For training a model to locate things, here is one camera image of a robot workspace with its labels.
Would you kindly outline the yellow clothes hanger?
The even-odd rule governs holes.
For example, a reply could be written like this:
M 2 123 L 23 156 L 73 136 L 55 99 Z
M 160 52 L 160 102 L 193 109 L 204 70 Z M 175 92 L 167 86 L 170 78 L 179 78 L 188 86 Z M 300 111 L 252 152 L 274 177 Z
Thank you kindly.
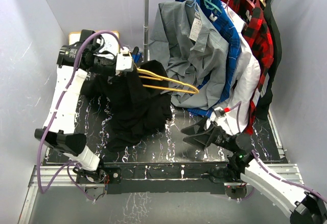
M 181 92 L 181 93 L 187 93 L 187 94 L 198 94 L 199 93 L 199 89 L 196 88 L 195 86 L 188 84 L 188 83 L 184 83 L 182 81 L 178 81 L 172 78 L 168 78 L 168 77 L 164 77 L 164 76 L 160 76 L 154 72 L 151 72 L 149 70 L 146 69 L 142 69 L 140 67 L 138 67 L 135 63 L 134 63 L 134 67 L 136 69 L 136 72 L 138 73 L 138 77 L 141 79 L 147 79 L 147 80 L 152 80 L 152 81 L 158 81 L 158 82 L 167 82 L 167 86 L 159 86 L 159 85 L 149 85 L 149 84 L 143 84 L 144 87 L 146 88 L 151 88 L 151 89 L 156 89 L 156 90 L 164 90 L 164 91 L 171 91 L 171 92 Z M 175 83 L 178 84 L 180 86 L 186 86 L 187 89 L 177 89 L 177 88 L 172 88 L 169 87 L 170 83 Z

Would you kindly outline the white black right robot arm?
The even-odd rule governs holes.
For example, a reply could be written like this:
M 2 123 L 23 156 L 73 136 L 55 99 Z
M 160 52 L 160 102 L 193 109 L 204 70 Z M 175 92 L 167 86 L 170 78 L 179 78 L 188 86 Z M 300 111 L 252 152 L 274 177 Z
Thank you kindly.
M 326 199 L 304 185 L 290 182 L 278 175 L 256 155 L 250 135 L 230 135 L 216 122 L 205 127 L 204 118 L 183 128 L 184 142 L 204 150 L 210 145 L 230 152 L 226 166 L 209 172 L 210 178 L 225 182 L 244 182 L 270 199 L 289 218 L 290 223 L 326 223 Z

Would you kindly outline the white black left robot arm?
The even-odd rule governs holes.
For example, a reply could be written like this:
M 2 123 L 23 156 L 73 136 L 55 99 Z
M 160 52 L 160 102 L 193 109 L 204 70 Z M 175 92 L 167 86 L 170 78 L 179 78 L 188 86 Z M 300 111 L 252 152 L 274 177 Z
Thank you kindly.
M 41 151 L 43 145 L 69 157 L 68 164 L 88 172 L 95 183 L 104 180 L 106 171 L 100 167 L 100 158 L 86 144 L 85 134 L 75 133 L 76 108 L 82 86 L 88 72 L 96 72 L 107 64 L 97 51 L 104 42 L 98 43 L 104 34 L 119 40 L 111 31 L 82 30 L 79 41 L 60 48 L 57 60 L 57 83 L 53 101 L 46 121 L 34 136 L 40 141 L 37 153 L 37 173 L 40 174 Z

